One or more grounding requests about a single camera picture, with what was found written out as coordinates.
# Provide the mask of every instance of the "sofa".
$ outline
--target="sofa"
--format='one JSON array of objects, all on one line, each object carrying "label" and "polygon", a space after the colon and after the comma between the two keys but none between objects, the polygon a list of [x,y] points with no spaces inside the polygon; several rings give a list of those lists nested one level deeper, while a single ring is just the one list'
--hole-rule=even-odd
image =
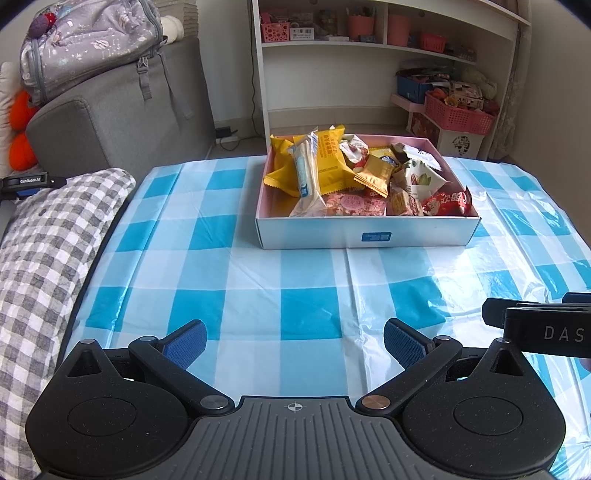
[{"label": "sofa", "polygon": [[202,160],[215,127],[199,53],[187,37],[148,62],[152,98],[144,100],[136,63],[93,77],[44,105],[26,135],[39,165],[73,177],[118,167],[138,184],[155,166]]}]

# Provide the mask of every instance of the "checkered pillow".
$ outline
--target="checkered pillow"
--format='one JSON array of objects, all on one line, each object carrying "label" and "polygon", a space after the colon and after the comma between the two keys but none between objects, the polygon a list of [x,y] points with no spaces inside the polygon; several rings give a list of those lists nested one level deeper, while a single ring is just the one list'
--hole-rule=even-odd
[{"label": "checkered pillow", "polygon": [[134,186],[112,168],[17,205],[0,247],[0,475],[7,480],[39,472],[25,422],[55,370],[99,245]]}]

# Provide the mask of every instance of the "gray backpack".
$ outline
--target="gray backpack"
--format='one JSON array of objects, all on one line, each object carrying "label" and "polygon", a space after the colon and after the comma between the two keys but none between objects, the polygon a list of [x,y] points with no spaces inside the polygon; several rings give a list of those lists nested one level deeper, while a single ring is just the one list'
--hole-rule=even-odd
[{"label": "gray backpack", "polygon": [[144,99],[151,97],[148,58],[163,42],[160,13],[151,0],[63,0],[38,15],[48,12],[56,23],[21,47],[22,84],[34,105],[133,61]]}]

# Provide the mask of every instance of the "silver screw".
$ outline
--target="silver screw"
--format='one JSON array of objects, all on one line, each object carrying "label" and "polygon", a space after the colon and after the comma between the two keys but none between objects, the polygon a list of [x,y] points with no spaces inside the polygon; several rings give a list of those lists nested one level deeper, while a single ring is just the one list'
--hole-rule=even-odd
[{"label": "silver screw", "polygon": [[390,400],[382,395],[368,395],[361,404],[371,410],[383,410],[390,406]]},{"label": "silver screw", "polygon": [[229,401],[221,395],[208,395],[207,397],[203,397],[200,403],[203,408],[208,410],[220,410],[226,407]]}]

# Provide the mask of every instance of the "plastic tablecloth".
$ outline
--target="plastic tablecloth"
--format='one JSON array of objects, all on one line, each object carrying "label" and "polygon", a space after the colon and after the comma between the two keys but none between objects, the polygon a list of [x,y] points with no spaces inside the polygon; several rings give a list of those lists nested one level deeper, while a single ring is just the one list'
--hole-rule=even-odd
[{"label": "plastic tablecloth", "polygon": [[[92,277],[69,349],[82,338],[124,347],[191,319],[207,326],[189,368],[242,395],[348,395],[401,371],[382,329],[398,317],[425,335],[488,346],[489,297],[560,301],[591,291],[591,251],[538,181],[518,167],[447,158],[482,216],[466,247],[266,251],[255,209],[264,157],[154,169]],[[528,354],[562,409],[567,434],[552,469],[591,475],[591,378],[579,360]]]}]

